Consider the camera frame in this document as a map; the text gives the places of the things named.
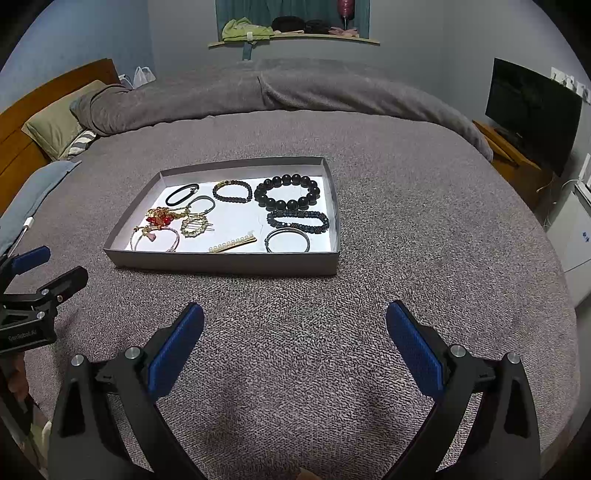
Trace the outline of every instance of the white appliance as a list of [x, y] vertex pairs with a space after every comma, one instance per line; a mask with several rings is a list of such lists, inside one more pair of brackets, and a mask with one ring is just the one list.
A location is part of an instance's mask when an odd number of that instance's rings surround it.
[[546, 233], [577, 306], [591, 293], [591, 191], [582, 181], [574, 183], [573, 191]]

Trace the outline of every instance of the large black bead bracelet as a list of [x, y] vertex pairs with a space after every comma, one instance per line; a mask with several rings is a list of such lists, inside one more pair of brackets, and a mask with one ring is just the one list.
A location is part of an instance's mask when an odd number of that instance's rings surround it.
[[[267, 192], [273, 188], [279, 188], [282, 185], [301, 185], [308, 188], [308, 194], [305, 197], [300, 197], [299, 200], [290, 200], [284, 202], [283, 200], [275, 200], [267, 196]], [[268, 210], [292, 210], [298, 208], [304, 209], [308, 205], [316, 205], [316, 200], [320, 198], [320, 189], [318, 183], [310, 180], [310, 177], [300, 177], [297, 173], [294, 175], [283, 175], [282, 177], [273, 177], [266, 179], [263, 183], [257, 185], [255, 190], [255, 200], [261, 207], [266, 207]]]

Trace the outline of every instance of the wooden cabinet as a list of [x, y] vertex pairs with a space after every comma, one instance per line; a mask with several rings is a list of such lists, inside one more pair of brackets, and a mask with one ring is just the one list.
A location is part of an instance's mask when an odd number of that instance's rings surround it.
[[476, 120], [474, 120], [474, 124], [486, 137], [492, 148], [494, 153], [492, 166], [533, 211], [545, 193], [543, 189], [540, 192], [537, 190], [550, 183], [553, 172], [550, 169], [539, 167], [524, 157], [489, 125]]

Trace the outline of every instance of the white tray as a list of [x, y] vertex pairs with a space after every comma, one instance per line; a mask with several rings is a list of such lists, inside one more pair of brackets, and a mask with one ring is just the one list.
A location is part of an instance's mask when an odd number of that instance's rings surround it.
[[[170, 227], [179, 231], [180, 243], [175, 252], [166, 252], [174, 242], [174, 232], [156, 233], [156, 240], [146, 237], [139, 241], [132, 251], [130, 238], [136, 226], [147, 225], [146, 212], [150, 208], [165, 206], [165, 199], [180, 186], [198, 183], [196, 195], [176, 207], [191, 202], [197, 195], [213, 198], [214, 185], [222, 180], [242, 180], [254, 192], [256, 186], [266, 178], [282, 176], [285, 173], [307, 175], [318, 182], [320, 198], [310, 211], [327, 215], [330, 228], [321, 234], [309, 233], [310, 252], [303, 254], [306, 241], [294, 233], [274, 236], [269, 245], [277, 253], [267, 253], [264, 240], [274, 230], [267, 222], [265, 208], [256, 200], [248, 203], [229, 203], [215, 200], [216, 207], [207, 214], [214, 231], [206, 231], [195, 238], [185, 238], [180, 233], [182, 219], [172, 221]], [[173, 198], [182, 198], [189, 191], [184, 190]], [[297, 200], [308, 193], [301, 186], [282, 186], [268, 194], [275, 200]], [[244, 187], [230, 185], [218, 192], [226, 197], [246, 197]], [[199, 213], [211, 207], [208, 200], [198, 200], [191, 206], [191, 212]], [[284, 218], [282, 222], [303, 223], [319, 226], [317, 219]], [[226, 252], [210, 253], [209, 248], [233, 241], [252, 233], [257, 241]], [[167, 270], [204, 273], [233, 273], [253, 275], [332, 275], [336, 273], [340, 251], [340, 224], [335, 188], [326, 161], [319, 157], [270, 157], [249, 158], [218, 163], [200, 164], [190, 167], [172, 168], [159, 172], [134, 199], [105, 242], [104, 250], [119, 267], [142, 268], [146, 270]], [[141, 236], [136, 233], [133, 246]]]

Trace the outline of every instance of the small bead bracelet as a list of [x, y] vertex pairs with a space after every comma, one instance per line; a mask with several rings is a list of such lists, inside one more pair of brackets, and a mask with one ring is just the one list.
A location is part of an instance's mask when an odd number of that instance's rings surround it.
[[[181, 198], [178, 202], [171, 202], [170, 199], [176, 195], [177, 193], [182, 192], [183, 190], [187, 190], [187, 189], [191, 189], [191, 191], [186, 194], [183, 198]], [[166, 200], [164, 201], [164, 203], [166, 203], [167, 206], [169, 207], [176, 207], [177, 205], [180, 205], [181, 203], [183, 203], [185, 200], [189, 199], [192, 197], [192, 195], [195, 194], [196, 191], [199, 190], [199, 185], [197, 183], [189, 183], [188, 185], [185, 185], [183, 187], [180, 187], [179, 189], [175, 190], [174, 192], [172, 192], [170, 195], [168, 195], [166, 197]]]
[[[276, 218], [317, 218], [322, 222], [321, 226], [302, 225], [301, 223], [278, 222]], [[287, 210], [275, 210], [267, 215], [267, 222], [274, 228], [291, 227], [297, 228], [305, 233], [324, 233], [330, 227], [329, 218], [322, 212], [303, 212], [296, 210], [289, 212]]]
[[[142, 230], [142, 235], [138, 238], [138, 240], [135, 243], [135, 246], [133, 245], [133, 240], [134, 240], [134, 235], [136, 234], [136, 232], [138, 232], [139, 230]], [[132, 251], [136, 251], [138, 249], [138, 244], [139, 241], [143, 238], [143, 237], [148, 237], [148, 240], [150, 240], [151, 242], [153, 242], [154, 240], [156, 240], [156, 235], [154, 235], [152, 233], [152, 231], [154, 230], [170, 230], [171, 232], [174, 232], [174, 234], [177, 236], [176, 239], [174, 240], [173, 246], [171, 246], [168, 250], [166, 250], [167, 252], [174, 252], [177, 247], [178, 244], [181, 241], [180, 235], [178, 234], [178, 232], [174, 229], [174, 228], [170, 228], [168, 226], [154, 226], [154, 225], [146, 225], [146, 226], [136, 226], [134, 227], [134, 232], [131, 234], [131, 237], [129, 239], [129, 246], [131, 247]]]
[[308, 253], [310, 251], [310, 238], [308, 238], [308, 236], [304, 232], [302, 232], [301, 230], [299, 230], [297, 228], [285, 227], [285, 228], [278, 228], [277, 230], [273, 230], [271, 233], [269, 233], [269, 235], [267, 235], [267, 238], [265, 238], [265, 248], [267, 249], [267, 251], [270, 254], [281, 253], [281, 252], [274, 252], [273, 250], [271, 250], [269, 248], [269, 240], [271, 238], [273, 238], [274, 236], [279, 235], [280, 233], [297, 233], [298, 235], [301, 235], [302, 237], [304, 237], [306, 239], [306, 243], [308, 244], [308, 246], [306, 247], [306, 250], [304, 250], [302, 253]]
[[[301, 185], [308, 189], [308, 193], [305, 197], [300, 197], [298, 200], [290, 200], [284, 202], [283, 200], [275, 200], [267, 196], [267, 192], [273, 188], [279, 188], [282, 185]], [[257, 185], [255, 193], [255, 200], [259, 203], [259, 206], [265, 207], [269, 211], [273, 210], [297, 210], [305, 209], [308, 205], [316, 205], [316, 200], [320, 198], [320, 189], [318, 188], [318, 182], [310, 180], [310, 177], [300, 177], [297, 173], [293, 175], [285, 174], [282, 177], [273, 177], [272, 179], [266, 179], [263, 183]]]
[[[241, 197], [222, 197], [221, 195], [218, 195], [217, 191], [227, 185], [240, 185], [240, 186], [246, 188], [246, 190], [248, 191], [248, 196], [246, 198], [241, 198]], [[252, 200], [252, 188], [248, 183], [246, 183], [245, 181], [242, 181], [242, 180], [224, 180], [224, 181], [221, 181], [220, 183], [216, 184], [215, 187], [213, 188], [213, 197], [215, 199], [219, 200], [220, 202], [248, 203]]]

